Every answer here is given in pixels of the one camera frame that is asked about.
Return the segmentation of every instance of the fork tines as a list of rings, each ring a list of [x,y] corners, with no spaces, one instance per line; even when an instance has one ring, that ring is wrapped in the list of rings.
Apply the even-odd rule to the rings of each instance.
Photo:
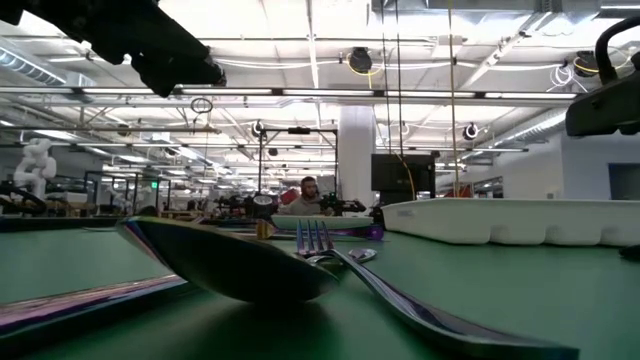
[[[302,221],[298,220],[298,227],[296,231],[296,247],[298,255],[303,257],[309,257],[316,255],[325,249],[333,249],[333,240],[329,236],[329,230],[324,221],[315,221],[312,230],[311,221],[307,221],[306,229],[302,225]]]

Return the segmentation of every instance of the metal frame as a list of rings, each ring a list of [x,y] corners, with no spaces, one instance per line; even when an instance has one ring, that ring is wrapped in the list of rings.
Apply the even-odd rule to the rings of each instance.
[[[89,176],[90,175],[99,175],[100,177],[110,177],[111,178],[111,186],[113,186],[115,184],[115,180],[116,179],[123,179],[125,181],[125,188],[124,188],[124,197],[125,199],[127,198],[127,196],[129,195],[129,184],[130,184],[130,180],[131,178],[129,177],[125,177],[125,176],[117,176],[117,175],[113,175],[114,173],[118,173],[118,174],[135,174],[135,179],[134,179],[134,188],[133,188],[133,202],[132,202],[132,212],[135,214],[136,212],[136,200],[138,199],[138,182],[139,181],[156,181],[158,183],[158,189],[156,191],[156,209],[158,209],[159,206],[159,200],[160,200],[160,183],[163,181],[167,181],[169,182],[169,189],[167,191],[167,205],[170,206],[171,205],[171,179],[167,179],[167,178],[163,178],[161,176],[157,176],[157,177],[148,177],[148,176],[142,176],[142,174],[136,172],[136,171],[127,171],[127,170],[118,170],[118,171],[85,171],[84,172],[84,190],[87,190],[87,184],[89,181]],[[95,191],[93,194],[93,203],[95,204],[98,200],[98,191]],[[109,199],[109,205],[113,205],[113,195],[111,195],[111,198]]]
[[[309,131],[310,133],[317,133],[319,134],[326,142],[329,143],[329,145],[331,146],[331,148],[333,148],[335,150],[335,161],[334,161],[334,176],[333,176],[333,191],[337,194],[338,193],[338,130],[337,129],[307,129],[307,128],[303,128],[304,130]],[[260,129],[259,131],[259,141],[258,141],[258,193],[262,193],[262,153],[264,152],[264,149],[266,148],[267,145],[269,145],[269,143],[271,141],[273,141],[273,139],[276,138],[276,136],[278,136],[281,132],[283,131],[287,131],[288,133],[291,133],[291,130],[299,130],[298,128],[289,128],[287,130],[283,130],[283,129]],[[273,132],[275,133],[275,135],[273,135],[271,137],[271,139],[268,139],[267,142],[264,142],[264,138],[267,137],[267,134]],[[335,135],[336,137],[336,143],[331,144],[331,142],[329,142],[329,139],[327,139],[323,133],[332,133]],[[270,148],[278,148],[277,145],[273,145]],[[296,148],[300,148],[303,149],[304,146],[296,146]]]

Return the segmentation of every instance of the white column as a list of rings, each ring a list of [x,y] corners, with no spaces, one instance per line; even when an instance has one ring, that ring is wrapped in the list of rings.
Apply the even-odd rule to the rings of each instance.
[[[338,123],[338,174],[345,200],[373,205],[371,154],[375,152],[375,114],[371,106],[344,106]]]

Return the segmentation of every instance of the spoon bowl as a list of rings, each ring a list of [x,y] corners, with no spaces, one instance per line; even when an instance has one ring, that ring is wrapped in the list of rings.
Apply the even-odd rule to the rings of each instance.
[[[210,226],[133,217],[118,223],[116,229],[176,275],[234,299],[304,302],[338,285],[338,279],[320,266]]]

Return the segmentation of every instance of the hanging wire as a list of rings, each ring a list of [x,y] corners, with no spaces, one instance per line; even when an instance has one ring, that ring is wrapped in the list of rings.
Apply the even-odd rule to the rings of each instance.
[[[400,158],[403,159],[404,163],[404,150],[402,146],[402,70],[400,69],[400,16],[398,15],[398,8],[399,6],[396,2],[396,52],[398,53],[398,132],[400,133]]]
[[[387,43],[386,43],[386,34],[384,28],[384,0],[380,0],[380,8],[382,11],[380,12],[381,18],[380,22],[382,23],[382,66],[384,68],[384,88],[387,96],[385,96],[387,100],[387,135],[389,136],[389,154],[391,154],[391,105],[389,104],[389,76],[387,75]]]
[[[451,128],[456,128],[456,106],[455,106],[455,79],[453,76],[454,70],[454,59],[453,59],[453,0],[449,0],[448,7],[448,15],[449,15],[449,73],[451,80]],[[453,163],[455,164],[455,181],[453,183],[453,197],[458,197],[458,191],[460,190],[460,174],[458,172],[458,149],[456,144],[456,132],[451,132],[452,141],[453,141]]]
[[[389,105],[389,80],[388,80],[388,76],[387,76],[387,49],[386,49],[386,42],[385,42],[385,28],[384,28],[384,0],[380,0],[380,6],[383,9],[382,10],[382,17],[381,17],[381,23],[382,23],[382,64],[384,66],[384,85],[385,85],[385,93],[386,93],[386,100],[387,100],[387,134],[389,136],[389,154],[393,154],[395,156],[398,157],[398,160],[400,160],[400,162],[402,163],[402,166],[404,166],[404,168],[407,170],[407,175],[409,177],[409,183],[411,184],[411,200],[415,200],[416,199],[416,189],[415,186],[413,184],[413,176],[411,175],[411,170],[409,169],[409,166],[407,165],[407,163],[404,161],[403,157],[398,155],[396,152],[394,152],[393,150],[391,150],[391,106]],[[398,5],[396,4],[396,28],[398,27]],[[397,51],[398,51],[398,75],[400,75],[400,30],[398,29],[397,31]],[[398,89],[400,89],[401,86],[401,82],[400,82],[400,77],[398,77]],[[402,97],[400,96],[400,92],[398,91],[398,101],[399,101],[399,108],[402,109]],[[400,139],[402,139],[402,110],[399,111],[399,117],[400,117]],[[376,128],[378,129],[378,133],[380,134],[380,138],[382,139],[382,133],[380,132],[380,127],[378,127],[378,122],[376,121]],[[400,151],[402,151],[402,140],[400,140]]]

